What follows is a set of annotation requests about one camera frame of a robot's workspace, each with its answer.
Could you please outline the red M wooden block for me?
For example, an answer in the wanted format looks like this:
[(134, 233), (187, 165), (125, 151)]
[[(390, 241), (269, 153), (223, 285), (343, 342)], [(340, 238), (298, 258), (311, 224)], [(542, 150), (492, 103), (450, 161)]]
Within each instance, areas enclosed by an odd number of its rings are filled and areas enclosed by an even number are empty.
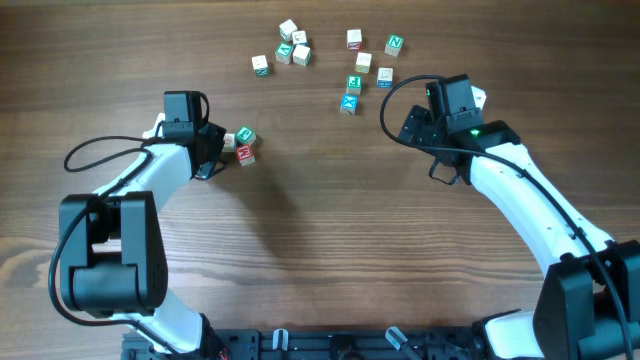
[(256, 161), (253, 150), (249, 144), (238, 146), (235, 149), (236, 157), (242, 166), (247, 166)]

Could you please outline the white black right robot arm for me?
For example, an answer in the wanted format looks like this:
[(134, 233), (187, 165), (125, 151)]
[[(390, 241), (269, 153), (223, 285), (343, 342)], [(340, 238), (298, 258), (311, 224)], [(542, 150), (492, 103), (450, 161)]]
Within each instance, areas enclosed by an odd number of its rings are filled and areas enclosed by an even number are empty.
[(532, 312), (481, 321), (493, 359), (608, 359), (639, 348), (639, 244), (616, 242), (541, 173), (503, 121), (486, 122), (485, 93), (465, 74), (424, 76), (429, 106), (415, 105), (401, 144), (454, 168), (507, 218), (544, 283)]

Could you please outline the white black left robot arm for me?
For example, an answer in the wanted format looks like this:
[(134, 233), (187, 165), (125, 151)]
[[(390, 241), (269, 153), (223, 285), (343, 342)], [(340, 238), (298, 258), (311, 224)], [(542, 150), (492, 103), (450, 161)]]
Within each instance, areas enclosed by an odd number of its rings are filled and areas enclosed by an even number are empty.
[(190, 180), (226, 164), (225, 129), (208, 120), (198, 91), (167, 91), (156, 124), (137, 139), (137, 160), (90, 194), (59, 207), (60, 240), (48, 291), (67, 320), (86, 327), (125, 325), (124, 359), (225, 359), (229, 350), (207, 317), (168, 289), (158, 212)]

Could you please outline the green J wooden block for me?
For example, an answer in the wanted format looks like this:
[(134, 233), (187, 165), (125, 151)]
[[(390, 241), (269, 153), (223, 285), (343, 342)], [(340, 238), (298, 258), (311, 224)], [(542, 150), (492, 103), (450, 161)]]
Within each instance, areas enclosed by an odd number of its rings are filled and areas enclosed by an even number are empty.
[(243, 145), (252, 145), (257, 140), (257, 135), (250, 127), (242, 126), (236, 132), (236, 140)]

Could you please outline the shell picture blue D block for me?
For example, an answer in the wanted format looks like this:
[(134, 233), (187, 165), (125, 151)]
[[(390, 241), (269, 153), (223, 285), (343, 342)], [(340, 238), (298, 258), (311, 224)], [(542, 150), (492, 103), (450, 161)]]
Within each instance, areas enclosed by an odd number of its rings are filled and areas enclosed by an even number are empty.
[(224, 145), (222, 151), (225, 153), (234, 153), (237, 145), (236, 135), (234, 133), (226, 133), (223, 140)]

